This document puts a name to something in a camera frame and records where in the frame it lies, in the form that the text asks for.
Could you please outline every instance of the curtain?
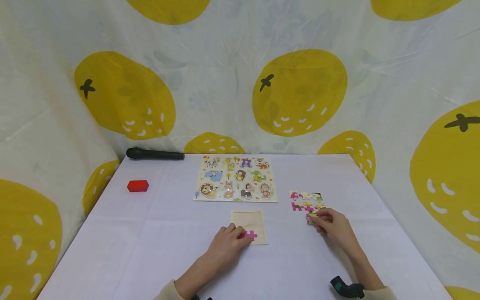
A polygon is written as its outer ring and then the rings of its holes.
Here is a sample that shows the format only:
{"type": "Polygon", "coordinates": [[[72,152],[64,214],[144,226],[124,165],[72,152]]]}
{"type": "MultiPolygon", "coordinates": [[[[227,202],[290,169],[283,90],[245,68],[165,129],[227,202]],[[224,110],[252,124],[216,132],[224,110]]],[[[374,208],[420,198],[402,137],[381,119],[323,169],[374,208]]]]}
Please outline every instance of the curtain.
{"type": "Polygon", "coordinates": [[[479,11],[0,2],[0,299],[40,292],[131,146],[350,153],[454,299],[477,299],[479,11]]]}

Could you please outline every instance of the black microphone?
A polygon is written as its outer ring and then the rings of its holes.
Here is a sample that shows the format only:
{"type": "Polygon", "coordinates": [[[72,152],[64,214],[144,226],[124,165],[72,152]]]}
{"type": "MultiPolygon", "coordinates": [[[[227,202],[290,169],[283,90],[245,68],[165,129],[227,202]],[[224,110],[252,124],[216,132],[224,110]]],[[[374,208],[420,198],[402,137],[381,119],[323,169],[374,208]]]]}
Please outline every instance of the black microphone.
{"type": "Polygon", "coordinates": [[[178,152],[145,150],[138,147],[128,148],[127,156],[132,159],[169,159],[184,160],[185,154],[178,152]]]}

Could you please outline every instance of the animal puzzle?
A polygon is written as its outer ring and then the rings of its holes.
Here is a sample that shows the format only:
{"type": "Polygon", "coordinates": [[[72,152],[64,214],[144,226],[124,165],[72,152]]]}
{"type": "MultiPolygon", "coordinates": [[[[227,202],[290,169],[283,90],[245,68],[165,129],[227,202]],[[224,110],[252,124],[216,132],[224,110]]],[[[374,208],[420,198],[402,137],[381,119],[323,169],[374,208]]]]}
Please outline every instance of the animal puzzle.
{"type": "Polygon", "coordinates": [[[326,205],[323,203],[322,194],[319,192],[297,192],[289,191],[290,200],[293,200],[292,209],[294,211],[304,210],[307,213],[313,213],[314,211],[325,208],[326,205]]]}
{"type": "Polygon", "coordinates": [[[196,201],[278,202],[267,157],[203,156],[196,201]]]}

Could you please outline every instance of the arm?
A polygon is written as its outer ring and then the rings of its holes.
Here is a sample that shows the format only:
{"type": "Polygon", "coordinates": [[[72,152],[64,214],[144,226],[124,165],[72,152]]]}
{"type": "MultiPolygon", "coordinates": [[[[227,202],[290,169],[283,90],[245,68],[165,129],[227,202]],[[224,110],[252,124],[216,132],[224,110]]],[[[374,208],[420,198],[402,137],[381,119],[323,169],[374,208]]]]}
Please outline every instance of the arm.
{"type": "Polygon", "coordinates": [[[313,221],[322,236],[328,235],[343,249],[352,263],[358,282],[364,286],[365,290],[385,289],[385,285],[360,247],[350,222],[343,214],[331,208],[325,208],[317,212],[317,218],[313,218],[313,221]]]}
{"type": "Polygon", "coordinates": [[[189,300],[207,283],[228,269],[240,257],[241,250],[250,245],[251,237],[239,239],[242,226],[230,224],[215,235],[210,247],[175,282],[168,283],[154,300],[189,300]]]}

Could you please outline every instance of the right hand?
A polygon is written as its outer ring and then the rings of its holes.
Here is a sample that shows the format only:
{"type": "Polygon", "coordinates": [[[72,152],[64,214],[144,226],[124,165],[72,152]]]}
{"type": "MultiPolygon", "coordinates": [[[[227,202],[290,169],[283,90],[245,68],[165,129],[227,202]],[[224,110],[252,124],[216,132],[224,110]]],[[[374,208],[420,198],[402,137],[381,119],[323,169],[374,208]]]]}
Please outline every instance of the right hand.
{"type": "Polygon", "coordinates": [[[363,253],[350,222],[343,214],[331,208],[323,208],[312,220],[317,232],[322,236],[328,235],[348,256],[363,253]]]}

